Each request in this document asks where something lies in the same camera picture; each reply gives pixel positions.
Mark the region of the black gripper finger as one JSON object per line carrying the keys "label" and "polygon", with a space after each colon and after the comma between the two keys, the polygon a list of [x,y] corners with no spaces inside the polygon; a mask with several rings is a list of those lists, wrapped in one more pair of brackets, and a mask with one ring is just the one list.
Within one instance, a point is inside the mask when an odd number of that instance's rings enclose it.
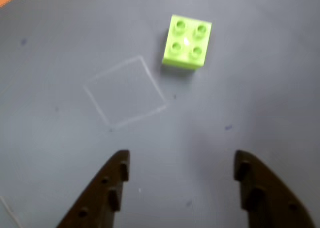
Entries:
{"label": "black gripper finger", "polygon": [[315,227],[301,201],[255,155],[238,150],[234,179],[240,183],[240,200],[248,212],[249,227]]}
{"label": "black gripper finger", "polygon": [[113,227],[130,178],[129,150],[116,152],[99,170],[58,227]]}

